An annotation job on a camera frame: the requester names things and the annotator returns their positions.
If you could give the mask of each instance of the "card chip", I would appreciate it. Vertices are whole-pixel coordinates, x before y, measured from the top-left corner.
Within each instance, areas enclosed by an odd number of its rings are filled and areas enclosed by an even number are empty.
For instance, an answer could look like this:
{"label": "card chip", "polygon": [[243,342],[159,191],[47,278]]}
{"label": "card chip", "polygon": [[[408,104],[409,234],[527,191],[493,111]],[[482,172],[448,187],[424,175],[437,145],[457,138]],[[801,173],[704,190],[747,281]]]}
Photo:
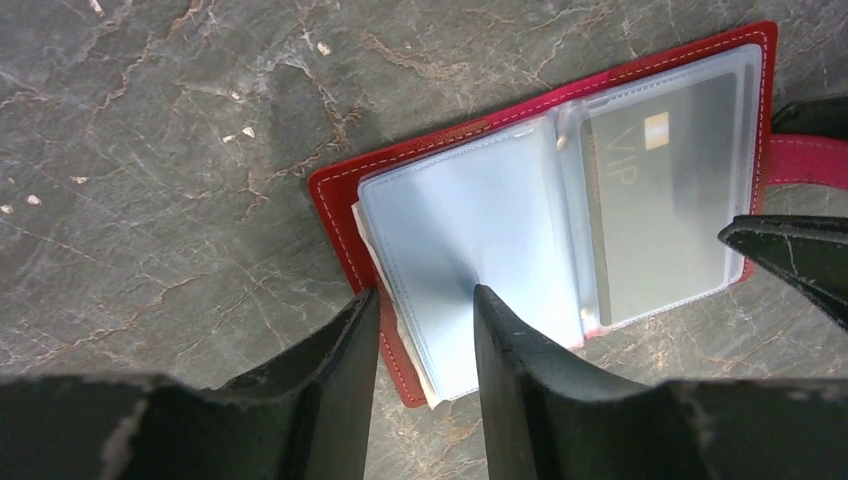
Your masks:
{"label": "card chip", "polygon": [[668,112],[651,115],[645,119],[645,150],[668,145]]}

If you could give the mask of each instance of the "red leather edge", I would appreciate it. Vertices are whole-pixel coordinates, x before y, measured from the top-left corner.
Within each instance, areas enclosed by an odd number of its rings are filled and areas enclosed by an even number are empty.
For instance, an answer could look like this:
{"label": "red leather edge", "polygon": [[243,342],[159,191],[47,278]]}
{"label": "red leather edge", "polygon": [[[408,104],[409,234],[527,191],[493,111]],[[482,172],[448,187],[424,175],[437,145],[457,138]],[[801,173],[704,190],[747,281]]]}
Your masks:
{"label": "red leather edge", "polygon": [[[309,190],[354,292],[377,285],[371,258],[359,238],[351,211],[351,206],[358,200],[357,188],[362,177],[415,157],[467,141],[493,128],[515,123],[556,103],[583,97],[605,88],[665,71],[745,44],[758,44],[763,49],[757,159],[751,203],[752,213],[760,211],[762,193],[765,188],[765,182],[762,181],[761,177],[763,176],[763,169],[766,167],[764,159],[767,158],[766,152],[764,152],[764,144],[770,132],[768,119],[771,118],[772,82],[777,45],[777,25],[773,22],[758,22],[651,55],[557,88],[477,120],[465,122],[317,170],[309,178]],[[746,279],[751,273],[749,265],[750,263],[746,262],[742,280]],[[400,337],[397,335],[396,326],[381,324],[380,352],[404,405],[407,407],[424,405],[426,400],[421,389],[421,383],[412,368],[412,362],[403,348]]]}
{"label": "red leather edge", "polygon": [[775,134],[769,144],[769,185],[805,183],[848,190],[848,141]]}

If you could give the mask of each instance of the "stone tabletop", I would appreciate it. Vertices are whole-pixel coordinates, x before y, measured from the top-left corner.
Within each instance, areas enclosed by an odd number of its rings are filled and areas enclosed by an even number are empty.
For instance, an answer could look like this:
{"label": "stone tabletop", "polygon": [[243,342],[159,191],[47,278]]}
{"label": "stone tabletop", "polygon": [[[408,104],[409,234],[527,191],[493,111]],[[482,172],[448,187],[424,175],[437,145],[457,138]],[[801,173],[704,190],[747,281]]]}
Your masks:
{"label": "stone tabletop", "polygon": [[[845,0],[7,2],[0,373],[219,386],[351,297],[310,172],[762,19],[775,106],[848,91]],[[644,382],[848,374],[848,336],[764,272],[583,355]],[[478,399],[407,410],[381,365],[366,478],[486,478]]]}

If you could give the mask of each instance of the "marble surface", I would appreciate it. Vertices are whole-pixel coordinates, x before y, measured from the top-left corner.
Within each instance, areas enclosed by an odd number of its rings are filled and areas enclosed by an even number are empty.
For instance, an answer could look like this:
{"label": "marble surface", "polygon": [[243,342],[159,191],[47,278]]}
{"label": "marble surface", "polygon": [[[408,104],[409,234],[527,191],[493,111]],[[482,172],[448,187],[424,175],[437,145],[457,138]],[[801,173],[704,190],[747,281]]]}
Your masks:
{"label": "marble surface", "polygon": [[[848,90],[844,0],[60,0],[0,13],[0,373],[196,386],[350,298],[315,168],[760,19],[775,104]],[[848,194],[768,192],[844,215]],[[848,374],[848,336],[758,272],[589,342],[629,378]],[[479,402],[402,407],[381,365],[367,478],[486,478]]]}

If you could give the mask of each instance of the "red strap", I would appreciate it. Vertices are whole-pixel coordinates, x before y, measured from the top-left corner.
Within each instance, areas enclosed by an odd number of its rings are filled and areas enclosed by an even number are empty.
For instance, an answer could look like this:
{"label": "red strap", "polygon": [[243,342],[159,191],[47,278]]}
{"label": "red strap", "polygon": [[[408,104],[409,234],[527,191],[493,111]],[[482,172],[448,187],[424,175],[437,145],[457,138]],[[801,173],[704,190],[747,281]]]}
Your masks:
{"label": "red strap", "polygon": [[809,183],[848,190],[848,141],[774,134],[766,183]]}

